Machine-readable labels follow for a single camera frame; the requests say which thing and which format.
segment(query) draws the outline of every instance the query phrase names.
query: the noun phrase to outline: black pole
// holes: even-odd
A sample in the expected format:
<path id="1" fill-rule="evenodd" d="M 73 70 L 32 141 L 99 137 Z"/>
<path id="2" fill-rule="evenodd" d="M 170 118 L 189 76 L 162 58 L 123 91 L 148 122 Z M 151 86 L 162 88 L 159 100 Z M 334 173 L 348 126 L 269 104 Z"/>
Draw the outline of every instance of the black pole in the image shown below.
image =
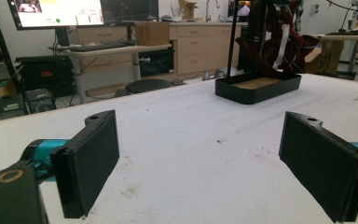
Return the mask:
<path id="1" fill-rule="evenodd" d="M 234 49 L 234 37 L 235 37 L 235 28 L 237 27 L 237 15 L 238 15 L 238 4 L 239 3 L 240 3 L 240 0 L 235 0 L 234 9 L 233 9 L 234 14 L 232 17 L 231 38 L 229 40 L 228 65 L 227 65 L 226 77 L 230 77 L 230 73 L 231 73 L 232 51 Z"/>
<path id="2" fill-rule="evenodd" d="M 13 64 L 11 63 L 10 55 L 7 50 L 6 42 L 4 36 L 2 35 L 2 31 L 0 28 L 0 48 L 5 60 L 5 65 L 7 66 L 7 71 L 9 72 L 10 76 L 13 76 L 16 72 L 14 70 Z M 16 88 L 17 92 L 21 92 L 19 81 L 16 77 L 12 78 L 14 87 Z"/>

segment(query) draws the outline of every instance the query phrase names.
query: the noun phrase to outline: computer tower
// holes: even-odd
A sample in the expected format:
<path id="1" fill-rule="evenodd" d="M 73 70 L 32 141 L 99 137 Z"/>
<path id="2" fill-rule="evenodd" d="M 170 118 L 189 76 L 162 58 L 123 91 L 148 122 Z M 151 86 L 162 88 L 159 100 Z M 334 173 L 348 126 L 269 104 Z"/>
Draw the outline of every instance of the computer tower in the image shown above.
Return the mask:
<path id="1" fill-rule="evenodd" d="M 12 119 L 27 114 L 21 94 L 0 97 L 0 120 Z"/>
<path id="2" fill-rule="evenodd" d="M 29 110 L 32 114 L 56 109 L 54 98 L 46 89 L 27 91 L 25 93 Z"/>
<path id="3" fill-rule="evenodd" d="M 21 87 L 23 91 L 46 88 L 53 97 L 75 93 L 72 61 L 68 56 L 37 56 L 17 58 L 21 63 Z"/>

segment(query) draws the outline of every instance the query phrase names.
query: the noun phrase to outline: sink faucet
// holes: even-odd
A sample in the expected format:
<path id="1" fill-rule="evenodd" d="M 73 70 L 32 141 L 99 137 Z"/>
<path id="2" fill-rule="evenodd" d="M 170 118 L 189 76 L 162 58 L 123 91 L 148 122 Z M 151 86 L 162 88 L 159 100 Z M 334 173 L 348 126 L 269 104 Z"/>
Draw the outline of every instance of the sink faucet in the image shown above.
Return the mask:
<path id="1" fill-rule="evenodd" d="M 209 5 L 209 1 L 211 1 L 211 0 L 208 0 L 207 2 L 206 2 L 206 16 L 205 16 L 205 21 L 210 21 L 211 20 L 211 15 L 209 15 L 209 12 L 208 12 L 208 5 Z M 219 4 L 219 2 L 218 2 L 218 0 L 216 0 L 216 7 L 217 8 L 220 8 L 220 4 Z"/>

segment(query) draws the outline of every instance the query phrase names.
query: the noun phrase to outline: black stool seat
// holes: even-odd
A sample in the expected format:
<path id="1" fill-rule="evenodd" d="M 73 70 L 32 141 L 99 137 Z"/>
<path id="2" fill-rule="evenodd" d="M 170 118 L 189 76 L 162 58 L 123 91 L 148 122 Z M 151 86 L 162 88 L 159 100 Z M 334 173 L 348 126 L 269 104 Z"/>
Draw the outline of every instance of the black stool seat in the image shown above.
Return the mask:
<path id="1" fill-rule="evenodd" d="M 172 83 L 169 81 L 151 78 L 133 81 L 126 86 L 125 90 L 127 94 L 137 94 L 169 88 L 171 85 Z"/>

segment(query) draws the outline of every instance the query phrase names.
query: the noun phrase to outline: white wall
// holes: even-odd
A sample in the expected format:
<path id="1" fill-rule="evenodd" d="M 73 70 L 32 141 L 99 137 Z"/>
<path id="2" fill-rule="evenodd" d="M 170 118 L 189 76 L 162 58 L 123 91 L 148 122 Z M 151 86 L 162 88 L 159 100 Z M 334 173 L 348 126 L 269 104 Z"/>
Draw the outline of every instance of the white wall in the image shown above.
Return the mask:
<path id="1" fill-rule="evenodd" d="M 218 0 L 220 8 L 216 8 L 215 0 L 210 0 L 209 12 L 212 21 L 218 16 L 226 16 L 228 0 Z M 335 0 L 336 3 L 346 6 L 350 0 Z M 207 0 L 193 0 L 196 2 L 195 17 L 205 18 Z M 310 5 L 319 4 L 319 13 L 310 15 Z M 304 35 L 325 34 L 340 28 L 345 16 L 345 10 L 330 4 L 325 0 L 307 0 L 304 3 L 302 16 L 302 31 Z M 160 0 L 158 2 L 159 15 L 172 15 L 172 9 L 179 11 L 177 0 Z M 0 0 L 0 26 L 7 42 L 12 61 L 17 57 L 50 55 L 48 47 L 54 42 L 53 30 L 17 31 L 7 5 L 7 0 Z"/>

